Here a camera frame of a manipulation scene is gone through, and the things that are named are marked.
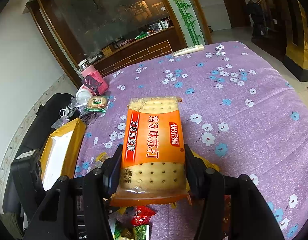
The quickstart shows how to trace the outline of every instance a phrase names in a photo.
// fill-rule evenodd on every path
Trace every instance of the bed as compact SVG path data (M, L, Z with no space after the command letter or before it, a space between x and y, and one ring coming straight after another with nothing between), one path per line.
M110 102L87 127L75 176L123 142L130 98L179 96L185 143L224 175L244 173L260 190L286 239L308 218L308 109L263 58L238 41L166 55L105 77ZM193 239L201 204L153 205L151 239Z

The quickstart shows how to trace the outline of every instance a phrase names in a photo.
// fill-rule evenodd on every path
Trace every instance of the tiled floor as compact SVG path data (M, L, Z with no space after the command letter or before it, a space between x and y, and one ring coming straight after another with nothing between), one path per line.
M299 97L308 108L308 82L299 82L297 78L283 65L282 62L263 51L251 42L251 27L240 27L212 32L214 43L225 41L240 41L246 44L252 51L265 59L273 68L275 68L295 89Z

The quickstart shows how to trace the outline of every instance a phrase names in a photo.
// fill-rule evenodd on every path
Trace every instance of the red candy wrapper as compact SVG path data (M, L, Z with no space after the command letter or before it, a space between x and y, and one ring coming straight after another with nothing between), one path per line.
M132 218L132 225L134 227L148 224L151 216L155 215L156 212L145 206L137 206L135 216Z

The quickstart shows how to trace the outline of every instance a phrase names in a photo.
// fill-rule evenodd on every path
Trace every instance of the biscuit package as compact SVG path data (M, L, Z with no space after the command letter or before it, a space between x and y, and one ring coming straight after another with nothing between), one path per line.
M132 99L128 105L113 206L167 204L187 197L177 97Z

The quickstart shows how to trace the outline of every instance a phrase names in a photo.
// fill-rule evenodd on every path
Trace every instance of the glass window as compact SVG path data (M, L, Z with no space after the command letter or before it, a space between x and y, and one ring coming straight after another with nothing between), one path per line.
M105 55L169 17L161 0L54 0L86 57Z

